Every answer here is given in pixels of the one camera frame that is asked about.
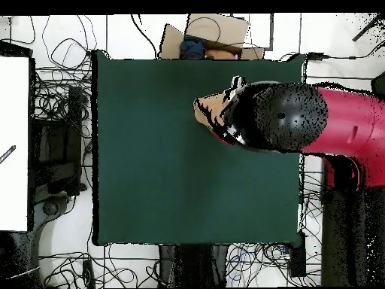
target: cardboard box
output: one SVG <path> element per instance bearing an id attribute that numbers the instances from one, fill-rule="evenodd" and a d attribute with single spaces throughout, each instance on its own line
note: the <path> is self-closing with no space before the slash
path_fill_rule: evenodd
<path id="1" fill-rule="evenodd" d="M 241 59 L 262 59 L 265 50 L 260 47 L 245 48 L 249 23 L 245 20 L 220 14 L 190 14 L 184 34 L 166 24 L 161 44 L 161 59 L 179 59 L 180 43 L 185 35 L 205 39 L 206 50 L 225 50 L 238 54 Z"/>

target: white screen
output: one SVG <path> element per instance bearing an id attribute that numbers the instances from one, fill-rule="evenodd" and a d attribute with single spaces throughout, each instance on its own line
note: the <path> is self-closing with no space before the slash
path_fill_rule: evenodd
<path id="1" fill-rule="evenodd" d="M 0 230 L 27 231 L 29 59 L 0 56 Z"/>

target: red cylinder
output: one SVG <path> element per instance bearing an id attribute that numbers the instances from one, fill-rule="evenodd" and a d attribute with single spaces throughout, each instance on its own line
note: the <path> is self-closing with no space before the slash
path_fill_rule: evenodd
<path id="1" fill-rule="evenodd" d="M 304 153 L 351 157 L 365 170 L 366 186 L 385 186 L 385 102 L 366 94 L 318 90 L 326 101 L 328 119 Z"/>

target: pen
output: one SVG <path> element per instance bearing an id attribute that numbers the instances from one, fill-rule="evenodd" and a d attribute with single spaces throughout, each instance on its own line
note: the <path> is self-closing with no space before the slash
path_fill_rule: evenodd
<path id="1" fill-rule="evenodd" d="M 6 152 L 2 155 L 2 157 L 0 157 L 0 164 L 2 164 L 2 163 L 5 161 L 5 159 L 6 159 L 7 157 L 9 157 L 9 156 L 12 154 L 12 152 L 15 151 L 15 150 L 16 150 L 16 145 L 12 145 L 12 146 L 9 148 L 9 150 L 6 151 Z"/>

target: green mat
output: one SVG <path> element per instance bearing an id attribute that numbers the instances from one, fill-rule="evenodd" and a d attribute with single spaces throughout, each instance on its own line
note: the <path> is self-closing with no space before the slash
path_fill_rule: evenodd
<path id="1" fill-rule="evenodd" d="M 196 121 L 193 101 L 235 75 L 301 82 L 304 61 L 110 60 L 98 51 L 97 243 L 296 241 L 299 155 L 221 143 Z"/>

